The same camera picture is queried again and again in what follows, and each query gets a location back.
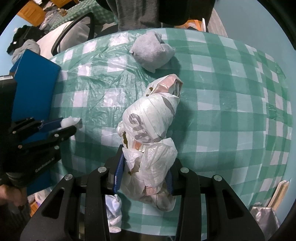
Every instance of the tablecloth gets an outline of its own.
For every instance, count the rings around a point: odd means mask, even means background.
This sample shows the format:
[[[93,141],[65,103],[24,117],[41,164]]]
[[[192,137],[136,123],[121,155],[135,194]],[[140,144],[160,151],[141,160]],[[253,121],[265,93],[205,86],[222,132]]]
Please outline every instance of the tablecloth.
[[[83,16],[88,12],[92,12],[95,18],[95,25],[103,25],[105,23],[114,22],[114,14],[103,7],[101,7],[95,0],[84,0],[79,4],[67,10],[68,14],[64,17],[58,16],[50,28],[50,31],[56,29],[58,26],[72,21],[77,17]]]
[[[81,117],[82,128],[61,145],[56,181],[65,174],[90,173],[115,154],[124,110],[153,80],[176,74],[184,82],[167,137],[183,166],[199,175],[221,175],[244,204],[266,204],[281,180],[292,133],[285,75],[273,58],[242,42],[184,29],[156,29],[175,56],[155,74],[145,71],[129,50],[152,30],[116,33],[56,55],[62,68],[51,117]],[[122,228],[156,235],[176,232],[180,199],[172,212],[122,198]],[[206,233],[202,196],[202,231]]]

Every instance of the gray towel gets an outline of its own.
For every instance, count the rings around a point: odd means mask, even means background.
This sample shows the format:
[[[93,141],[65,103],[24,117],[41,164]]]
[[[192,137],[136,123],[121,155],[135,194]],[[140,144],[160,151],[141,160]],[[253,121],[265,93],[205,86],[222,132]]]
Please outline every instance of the gray towel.
[[[159,0],[107,0],[118,19],[118,32],[160,28]]]
[[[22,45],[22,47],[16,49],[13,52],[11,62],[13,64],[15,64],[15,62],[23,55],[23,53],[24,53],[24,51],[26,49],[29,49],[29,50],[37,53],[37,54],[40,54],[40,47],[39,47],[39,45],[34,40],[28,39],[26,42],[24,42],[24,44]]]
[[[169,62],[175,49],[161,40],[161,34],[149,31],[137,37],[130,52],[144,69],[155,73],[156,69]]]

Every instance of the hand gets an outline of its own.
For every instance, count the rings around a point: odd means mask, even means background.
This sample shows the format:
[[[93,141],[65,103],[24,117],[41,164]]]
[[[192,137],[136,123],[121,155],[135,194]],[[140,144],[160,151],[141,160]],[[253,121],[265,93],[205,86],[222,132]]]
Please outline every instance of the hand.
[[[27,203],[27,188],[17,189],[15,187],[1,185],[0,186],[0,205],[13,202],[15,206],[23,206]]]

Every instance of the person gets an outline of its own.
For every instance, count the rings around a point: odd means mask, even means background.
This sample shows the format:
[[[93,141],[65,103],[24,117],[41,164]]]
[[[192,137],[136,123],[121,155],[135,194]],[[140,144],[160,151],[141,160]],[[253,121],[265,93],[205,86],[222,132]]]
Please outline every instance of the person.
[[[0,241],[18,241],[30,219],[27,189],[0,186]]]

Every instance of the bolt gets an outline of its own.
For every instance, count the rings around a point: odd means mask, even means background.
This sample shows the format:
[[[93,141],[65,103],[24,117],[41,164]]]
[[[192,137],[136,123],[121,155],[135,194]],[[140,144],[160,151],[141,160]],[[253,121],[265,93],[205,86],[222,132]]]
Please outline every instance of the bolt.
[[[98,172],[105,172],[107,170],[106,167],[99,167]]]
[[[189,169],[188,169],[187,167],[182,167],[182,168],[180,169],[180,171],[181,171],[182,173],[188,173],[188,172],[189,172]]]
[[[71,180],[72,177],[73,177],[72,174],[67,174],[67,175],[65,175],[65,179],[66,179],[67,181],[68,181],[68,180]]]
[[[216,181],[218,181],[218,182],[222,181],[222,177],[219,176],[219,175],[215,175],[215,176],[214,176],[214,179],[215,179]]]

